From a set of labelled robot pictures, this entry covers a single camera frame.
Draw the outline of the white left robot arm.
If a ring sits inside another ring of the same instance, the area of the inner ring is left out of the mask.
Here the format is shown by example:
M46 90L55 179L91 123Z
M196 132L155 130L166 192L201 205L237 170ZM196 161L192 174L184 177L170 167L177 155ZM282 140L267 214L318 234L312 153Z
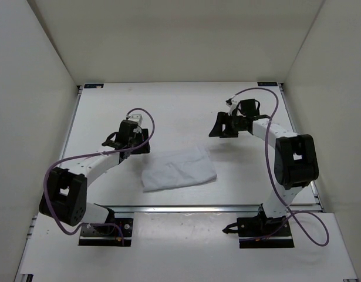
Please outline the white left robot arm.
M119 130L102 143L95 157L86 157L70 168L55 167L49 173L47 193L60 222L69 226L94 224L103 234L115 227L112 210L87 202L87 188L103 173L130 155L150 152L149 130L141 127L142 115L127 117Z

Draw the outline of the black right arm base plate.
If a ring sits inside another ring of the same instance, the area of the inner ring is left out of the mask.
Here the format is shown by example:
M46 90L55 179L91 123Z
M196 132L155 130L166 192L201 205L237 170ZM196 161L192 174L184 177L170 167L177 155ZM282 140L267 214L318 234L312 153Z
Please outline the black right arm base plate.
M264 220L259 216L237 218L240 249L294 248L286 217Z

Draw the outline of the white fabric skirt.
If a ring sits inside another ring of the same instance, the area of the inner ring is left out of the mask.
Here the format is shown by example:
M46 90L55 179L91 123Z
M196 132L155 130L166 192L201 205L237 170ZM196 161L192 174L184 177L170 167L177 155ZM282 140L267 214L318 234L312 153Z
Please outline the white fabric skirt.
M216 178L209 150L202 145L156 153L144 161L141 174L144 192L198 186Z

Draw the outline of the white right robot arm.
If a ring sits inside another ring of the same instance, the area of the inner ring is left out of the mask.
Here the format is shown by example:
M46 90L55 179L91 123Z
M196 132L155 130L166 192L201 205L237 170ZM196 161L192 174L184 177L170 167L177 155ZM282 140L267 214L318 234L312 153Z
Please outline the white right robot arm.
M247 131L262 139L275 151L273 168L269 169L274 191L262 204L264 215L255 221L256 230L269 235L276 229L276 220L284 217L296 195L319 176L313 137L299 135L272 123L268 115L238 116L218 112L209 137L235 138Z

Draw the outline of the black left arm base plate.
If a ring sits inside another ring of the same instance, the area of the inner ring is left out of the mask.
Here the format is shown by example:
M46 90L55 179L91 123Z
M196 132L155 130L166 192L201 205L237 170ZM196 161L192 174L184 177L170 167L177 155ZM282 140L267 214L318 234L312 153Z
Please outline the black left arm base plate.
M132 214L114 213L107 219L108 223L117 225L122 233L113 226L82 227L79 246L90 247L130 247L132 243L134 218Z

